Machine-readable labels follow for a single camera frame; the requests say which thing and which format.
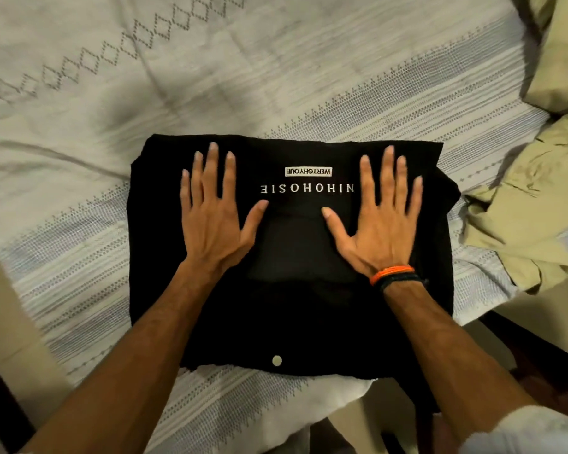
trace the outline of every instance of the patterned bedspread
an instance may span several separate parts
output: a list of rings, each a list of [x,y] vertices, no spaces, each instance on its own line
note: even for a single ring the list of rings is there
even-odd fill
[[[535,59],[509,0],[0,0],[0,261],[78,383],[129,328],[127,178],[152,133],[437,140],[468,190],[547,120],[519,97]],[[464,324],[515,289],[459,243],[463,211]],[[148,450],[260,452],[369,386],[181,370]]]

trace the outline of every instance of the person's right arm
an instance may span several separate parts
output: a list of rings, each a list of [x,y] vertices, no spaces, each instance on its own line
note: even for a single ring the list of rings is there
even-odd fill
[[[407,265],[421,205],[422,180],[408,196],[406,161],[393,173],[394,150],[383,155],[381,203],[376,205],[370,161],[360,161],[362,207],[355,236],[325,207],[323,214],[337,249],[356,271],[371,277],[392,266]],[[462,443],[476,432],[490,432],[508,414],[536,402],[514,378],[431,298],[421,282],[394,282],[385,300],[410,339],[444,418]]]

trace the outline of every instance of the orange bracelet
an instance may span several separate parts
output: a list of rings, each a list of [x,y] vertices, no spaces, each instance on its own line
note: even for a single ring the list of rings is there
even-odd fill
[[[400,274],[402,272],[414,272],[414,268],[409,265],[386,267],[370,278],[370,284],[374,285],[379,281],[379,279],[385,277],[386,275]]]

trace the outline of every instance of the white rectangular label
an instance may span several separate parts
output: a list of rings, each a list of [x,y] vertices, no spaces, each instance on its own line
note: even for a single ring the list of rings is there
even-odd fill
[[[285,177],[332,177],[332,167],[284,167]]]

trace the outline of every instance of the forearm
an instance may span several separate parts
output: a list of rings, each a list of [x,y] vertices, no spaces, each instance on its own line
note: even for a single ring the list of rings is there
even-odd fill
[[[420,282],[395,282],[385,299],[410,339],[425,379],[457,439],[489,432],[535,401],[429,296]]]
[[[216,280],[183,262],[166,291],[25,447],[35,454],[143,452]]]

